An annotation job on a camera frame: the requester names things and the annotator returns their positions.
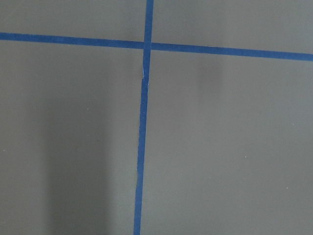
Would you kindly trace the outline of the blue tape line lengthwise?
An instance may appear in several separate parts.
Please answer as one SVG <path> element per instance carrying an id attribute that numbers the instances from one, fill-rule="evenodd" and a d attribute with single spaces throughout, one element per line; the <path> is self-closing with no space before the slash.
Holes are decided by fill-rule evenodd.
<path id="1" fill-rule="evenodd" d="M 151 44 L 152 44 L 152 26 L 153 26 L 153 9 L 154 1 L 146 1 L 145 30 L 143 42 L 142 58 L 142 81 L 140 95 L 140 113 L 139 113 L 139 130 L 138 130 L 138 151 L 137 151 L 137 180 L 134 199 L 134 229 L 133 234 L 139 235 L 141 230 L 142 215 L 142 195 L 144 181 L 144 161 L 145 161 L 145 143 L 146 143 L 146 123 L 148 110 L 148 92 L 149 76 L 151 61 Z"/>

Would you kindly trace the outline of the blue tape line crosswise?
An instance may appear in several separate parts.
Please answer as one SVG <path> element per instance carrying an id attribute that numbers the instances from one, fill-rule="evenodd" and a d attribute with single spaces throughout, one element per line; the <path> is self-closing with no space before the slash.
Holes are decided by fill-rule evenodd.
<path id="1" fill-rule="evenodd" d="M 66 36 L 37 35 L 37 34 L 20 34 L 6 32 L 2 32 L 0 34 L 0 39 L 7 41 L 38 42 L 38 43 L 95 46 L 95 47 L 116 47 L 131 49 L 145 48 L 144 42 L 137 41 L 79 38 Z M 242 49 L 242 48 L 206 47 L 206 46 L 178 45 L 165 43 L 151 43 L 151 45 L 148 46 L 148 48 L 151 50 L 158 51 L 175 51 L 188 53 L 260 57 L 260 58 L 273 58 L 297 61 L 313 60 L 313 55 L 308 53 L 281 52 L 281 51 L 268 51 L 268 50 Z"/>

